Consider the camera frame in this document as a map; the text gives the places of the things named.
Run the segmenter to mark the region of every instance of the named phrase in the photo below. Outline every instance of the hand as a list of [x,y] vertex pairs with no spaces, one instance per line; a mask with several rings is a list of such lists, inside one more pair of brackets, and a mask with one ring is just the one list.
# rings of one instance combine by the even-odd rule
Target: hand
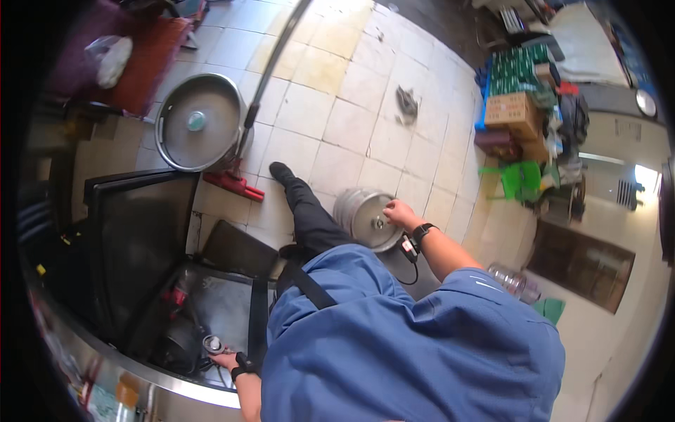
[[232,369],[239,366],[236,353],[210,354],[209,357],[218,365],[222,366],[223,368],[227,368],[228,371],[231,371]]
[[400,199],[389,201],[385,209],[382,210],[382,213],[386,216],[387,223],[401,227],[410,234],[417,226],[425,223],[423,219],[415,215],[415,212],[408,204]]

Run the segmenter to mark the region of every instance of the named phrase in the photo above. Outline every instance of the black pants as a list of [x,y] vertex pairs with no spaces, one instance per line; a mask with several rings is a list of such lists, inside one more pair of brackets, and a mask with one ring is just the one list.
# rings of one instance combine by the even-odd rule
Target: black pants
[[293,213],[296,242],[302,248],[302,261],[309,261],[335,246],[356,243],[323,209],[304,180],[294,178],[284,187]]

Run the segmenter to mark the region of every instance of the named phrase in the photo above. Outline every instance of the black wristwatch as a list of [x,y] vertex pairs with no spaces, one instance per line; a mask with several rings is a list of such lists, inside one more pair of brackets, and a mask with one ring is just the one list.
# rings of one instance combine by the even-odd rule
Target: black wristwatch
[[436,227],[431,223],[424,223],[420,224],[419,226],[415,227],[415,230],[412,231],[412,238],[415,240],[415,243],[419,245],[419,247],[422,247],[422,238],[429,233],[429,229],[432,227]]
[[237,360],[237,363],[239,364],[238,367],[233,368],[229,375],[232,377],[232,382],[239,376],[241,373],[256,373],[256,367],[253,364],[253,362],[248,360],[248,357],[242,352],[237,352],[237,356],[235,357]]

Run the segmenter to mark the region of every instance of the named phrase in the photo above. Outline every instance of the blue shirt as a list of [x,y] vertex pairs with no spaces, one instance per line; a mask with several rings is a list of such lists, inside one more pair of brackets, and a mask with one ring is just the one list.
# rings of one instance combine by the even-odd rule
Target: blue shirt
[[414,302],[368,248],[303,269],[337,305],[292,286],[274,306],[264,421],[546,421],[565,351],[556,328],[480,269]]

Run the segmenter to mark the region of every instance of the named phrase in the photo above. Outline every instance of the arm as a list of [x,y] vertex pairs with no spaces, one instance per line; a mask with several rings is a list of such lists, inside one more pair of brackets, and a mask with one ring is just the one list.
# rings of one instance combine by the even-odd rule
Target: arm
[[[414,211],[400,199],[390,201],[383,213],[389,223],[396,224],[409,234],[412,234],[417,226],[426,223],[426,220],[416,216]],[[473,259],[460,244],[448,238],[438,228],[429,229],[429,233],[422,238],[420,248],[433,275],[441,283],[456,269],[463,267],[483,269],[483,266]]]
[[[235,354],[212,354],[209,355],[218,365],[227,368],[228,371],[239,366]],[[234,382],[239,396],[239,405],[246,422],[260,422],[261,410],[261,380],[254,373],[241,373]]]

